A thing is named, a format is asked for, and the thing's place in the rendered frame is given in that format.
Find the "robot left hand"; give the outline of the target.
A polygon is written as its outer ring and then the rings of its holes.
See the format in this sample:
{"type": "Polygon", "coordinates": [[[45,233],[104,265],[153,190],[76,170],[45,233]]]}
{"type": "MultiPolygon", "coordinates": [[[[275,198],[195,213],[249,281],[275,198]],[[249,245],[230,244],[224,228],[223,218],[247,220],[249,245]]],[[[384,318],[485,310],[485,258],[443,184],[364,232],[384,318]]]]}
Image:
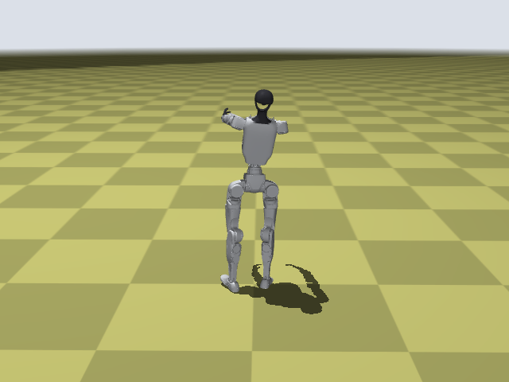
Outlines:
{"type": "MultiPolygon", "coordinates": [[[[230,111],[227,111],[227,110],[228,110],[228,108],[224,109],[223,115],[227,115],[227,113],[231,113],[230,111]]],[[[221,119],[222,119],[222,117],[221,117],[221,119]]]]}

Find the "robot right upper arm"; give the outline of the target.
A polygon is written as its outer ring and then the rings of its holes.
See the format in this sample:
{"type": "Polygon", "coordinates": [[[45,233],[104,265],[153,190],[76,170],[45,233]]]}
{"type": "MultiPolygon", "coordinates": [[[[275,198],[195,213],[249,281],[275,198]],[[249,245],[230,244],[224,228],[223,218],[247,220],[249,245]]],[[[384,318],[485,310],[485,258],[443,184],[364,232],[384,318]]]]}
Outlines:
{"type": "Polygon", "coordinates": [[[278,134],[286,134],[288,133],[288,125],[287,121],[276,121],[277,124],[277,133],[278,134]]]}

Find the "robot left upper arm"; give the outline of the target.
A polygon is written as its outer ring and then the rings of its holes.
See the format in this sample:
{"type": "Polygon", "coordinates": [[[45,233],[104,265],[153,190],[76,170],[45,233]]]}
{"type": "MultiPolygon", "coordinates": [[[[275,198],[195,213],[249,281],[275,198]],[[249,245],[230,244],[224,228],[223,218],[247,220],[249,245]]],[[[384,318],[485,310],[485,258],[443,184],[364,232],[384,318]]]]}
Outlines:
{"type": "Polygon", "coordinates": [[[236,130],[241,131],[245,126],[246,120],[240,116],[231,113],[231,117],[227,123],[236,130]]]}

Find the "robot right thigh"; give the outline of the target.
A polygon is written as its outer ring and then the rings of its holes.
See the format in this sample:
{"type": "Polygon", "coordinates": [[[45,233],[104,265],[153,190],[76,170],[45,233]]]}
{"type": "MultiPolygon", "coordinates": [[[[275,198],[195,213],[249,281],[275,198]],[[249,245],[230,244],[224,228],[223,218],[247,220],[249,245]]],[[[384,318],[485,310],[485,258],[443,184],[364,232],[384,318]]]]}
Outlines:
{"type": "Polygon", "coordinates": [[[275,182],[265,180],[265,191],[262,192],[264,205],[264,228],[261,229],[260,237],[269,243],[270,230],[275,228],[278,208],[278,186],[275,182]]]}

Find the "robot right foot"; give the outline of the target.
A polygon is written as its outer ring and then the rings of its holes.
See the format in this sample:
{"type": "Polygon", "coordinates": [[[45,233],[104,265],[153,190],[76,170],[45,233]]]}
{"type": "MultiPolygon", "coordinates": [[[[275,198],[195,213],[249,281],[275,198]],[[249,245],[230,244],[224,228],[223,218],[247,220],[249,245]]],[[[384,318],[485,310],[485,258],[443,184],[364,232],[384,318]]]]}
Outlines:
{"type": "Polygon", "coordinates": [[[260,287],[262,289],[268,289],[270,284],[274,281],[273,278],[270,277],[270,279],[268,280],[267,277],[265,277],[264,279],[262,279],[261,283],[260,283],[260,287]]]}

